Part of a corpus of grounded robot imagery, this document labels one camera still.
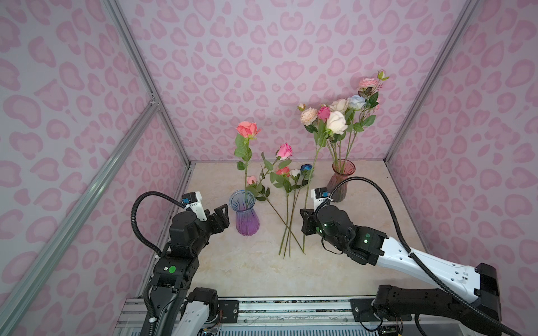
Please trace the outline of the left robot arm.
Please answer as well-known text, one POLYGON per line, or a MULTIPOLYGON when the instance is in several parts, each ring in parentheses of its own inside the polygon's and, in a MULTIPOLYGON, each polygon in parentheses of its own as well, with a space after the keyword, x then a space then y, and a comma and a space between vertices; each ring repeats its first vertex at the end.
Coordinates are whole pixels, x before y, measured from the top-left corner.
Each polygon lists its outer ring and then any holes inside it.
POLYGON ((201 221, 191 210, 172 218, 168 249, 160 254, 142 295, 147 308, 142 335, 172 334, 180 307, 199 268, 200 253, 211 236, 224 232, 230 225, 226 204, 213 213, 206 210, 205 214, 206 221, 201 221))

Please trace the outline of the magenta rose stem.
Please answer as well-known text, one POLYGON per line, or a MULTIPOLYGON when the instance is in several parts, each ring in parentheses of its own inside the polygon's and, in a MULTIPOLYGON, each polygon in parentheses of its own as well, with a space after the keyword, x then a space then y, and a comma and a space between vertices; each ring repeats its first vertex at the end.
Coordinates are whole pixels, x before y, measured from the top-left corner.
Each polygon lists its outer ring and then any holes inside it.
POLYGON ((269 183, 275 188, 281 188, 285 193, 291 192, 291 156, 292 147, 284 143, 276 151, 273 159, 267 159, 262 153, 263 165, 259 174, 259 180, 255 184, 254 194, 257 200, 267 200, 270 196, 270 186, 265 186, 264 181, 269 179, 269 183))

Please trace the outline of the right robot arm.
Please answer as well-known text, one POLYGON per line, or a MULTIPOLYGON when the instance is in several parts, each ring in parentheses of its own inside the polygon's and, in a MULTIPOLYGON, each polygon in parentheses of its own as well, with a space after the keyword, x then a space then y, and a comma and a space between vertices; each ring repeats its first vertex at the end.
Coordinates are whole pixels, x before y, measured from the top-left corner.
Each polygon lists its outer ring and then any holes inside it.
POLYGON ((373 310, 380 316, 432 315, 456 320, 482 335, 501 335, 501 303, 495 267, 452 263, 409 248, 384 232, 354 225, 333 205, 302 209, 302 232, 317 234, 322 244, 360 265, 384 267, 431 284, 431 289, 381 285, 373 310))

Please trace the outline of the white blue rose stem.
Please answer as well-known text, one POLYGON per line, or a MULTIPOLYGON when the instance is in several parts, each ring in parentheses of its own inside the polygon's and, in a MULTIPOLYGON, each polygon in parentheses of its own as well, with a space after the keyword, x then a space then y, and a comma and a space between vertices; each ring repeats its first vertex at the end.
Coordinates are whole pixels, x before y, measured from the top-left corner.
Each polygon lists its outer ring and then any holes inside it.
POLYGON ((378 106, 378 94, 370 97, 354 95, 348 100, 347 123, 355 132, 363 132, 365 127, 375 121, 375 109, 378 106))

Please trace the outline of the purple blue glass vase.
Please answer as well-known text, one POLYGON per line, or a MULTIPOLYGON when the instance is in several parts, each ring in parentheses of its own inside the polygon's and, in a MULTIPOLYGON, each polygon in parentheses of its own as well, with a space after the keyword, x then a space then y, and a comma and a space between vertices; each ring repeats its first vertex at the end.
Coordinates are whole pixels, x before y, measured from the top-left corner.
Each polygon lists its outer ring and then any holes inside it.
POLYGON ((229 200, 229 205, 235 212, 235 227, 246 237, 255 235, 260 228, 259 217, 254 210, 255 204, 256 199, 248 190, 236 191, 229 200))

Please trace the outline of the red grey glass vase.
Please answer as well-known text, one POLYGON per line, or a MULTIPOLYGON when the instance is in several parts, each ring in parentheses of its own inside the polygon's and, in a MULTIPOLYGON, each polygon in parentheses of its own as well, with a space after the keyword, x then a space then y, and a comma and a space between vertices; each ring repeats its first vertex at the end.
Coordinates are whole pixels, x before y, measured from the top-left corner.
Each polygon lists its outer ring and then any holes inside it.
POLYGON ((334 202, 342 202, 347 195, 347 186, 342 185, 336 190, 336 186, 339 185, 345 179, 351 177, 356 167, 353 162, 345 159, 340 159, 332 165, 333 175, 327 184, 327 190, 331 194, 331 198, 334 202))

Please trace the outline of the peach rose stem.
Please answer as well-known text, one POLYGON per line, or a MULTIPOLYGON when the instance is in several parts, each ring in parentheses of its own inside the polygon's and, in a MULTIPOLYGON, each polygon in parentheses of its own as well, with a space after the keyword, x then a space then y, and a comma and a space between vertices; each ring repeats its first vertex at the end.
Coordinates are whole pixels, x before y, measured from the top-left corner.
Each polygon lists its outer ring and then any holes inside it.
POLYGON ((327 122, 323 123, 318 118, 317 114, 318 114, 319 109, 316 109, 313 107, 307 107, 305 104, 298 106, 298 110, 301 112, 301 124, 305 127, 306 131, 311 133, 314 137, 314 142, 315 142, 314 163, 317 162, 320 151, 326 146, 326 143, 329 137, 332 135, 332 131, 329 130, 327 126, 327 122))

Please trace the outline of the light pink rose stem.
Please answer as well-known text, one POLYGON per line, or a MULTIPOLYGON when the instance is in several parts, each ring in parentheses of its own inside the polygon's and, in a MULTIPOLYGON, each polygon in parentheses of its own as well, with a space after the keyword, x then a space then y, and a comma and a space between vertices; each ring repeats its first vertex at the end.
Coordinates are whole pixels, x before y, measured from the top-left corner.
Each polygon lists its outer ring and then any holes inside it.
POLYGON ((357 94, 364 99, 364 110, 375 109, 378 106, 379 92, 389 76, 383 70, 378 71, 372 78, 363 78, 360 81, 357 94))

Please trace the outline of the coral red rose stem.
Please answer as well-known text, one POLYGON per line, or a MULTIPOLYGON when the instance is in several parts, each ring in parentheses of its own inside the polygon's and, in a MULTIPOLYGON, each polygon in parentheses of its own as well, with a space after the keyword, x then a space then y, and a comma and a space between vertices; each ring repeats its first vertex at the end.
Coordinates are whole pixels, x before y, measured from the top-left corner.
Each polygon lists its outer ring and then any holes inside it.
POLYGON ((261 129, 256 123, 249 121, 242 121, 236 127, 237 135, 235 137, 235 151, 234 156, 238 159, 236 162, 236 168, 243 172, 243 186, 244 190, 249 186, 249 163, 252 159, 253 153, 250 143, 256 140, 261 129))

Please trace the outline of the cream white rose stem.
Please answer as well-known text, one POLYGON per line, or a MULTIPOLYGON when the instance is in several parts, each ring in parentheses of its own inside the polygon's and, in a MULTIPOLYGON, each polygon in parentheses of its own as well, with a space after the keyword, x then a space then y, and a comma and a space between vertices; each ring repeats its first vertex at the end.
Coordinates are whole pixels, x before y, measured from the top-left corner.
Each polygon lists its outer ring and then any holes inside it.
POLYGON ((332 104, 330 104, 329 108, 331 112, 338 111, 341 113, 345 113, 347 111, 348 105, 349 105, 349 102, 347 99, 338 99, 334 101, 332 104))

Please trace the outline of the dark pink rose stem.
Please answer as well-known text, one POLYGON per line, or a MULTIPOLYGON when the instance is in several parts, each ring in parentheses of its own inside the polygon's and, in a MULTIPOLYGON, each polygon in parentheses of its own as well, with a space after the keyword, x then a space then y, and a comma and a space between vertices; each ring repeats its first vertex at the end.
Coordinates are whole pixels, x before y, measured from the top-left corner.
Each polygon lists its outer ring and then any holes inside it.
POLYGON ((329 120, 329 117, 331 115, 331 109, 328 106, 322 106, 318 110, 318 118, 323 122, 326 123, 329 120))

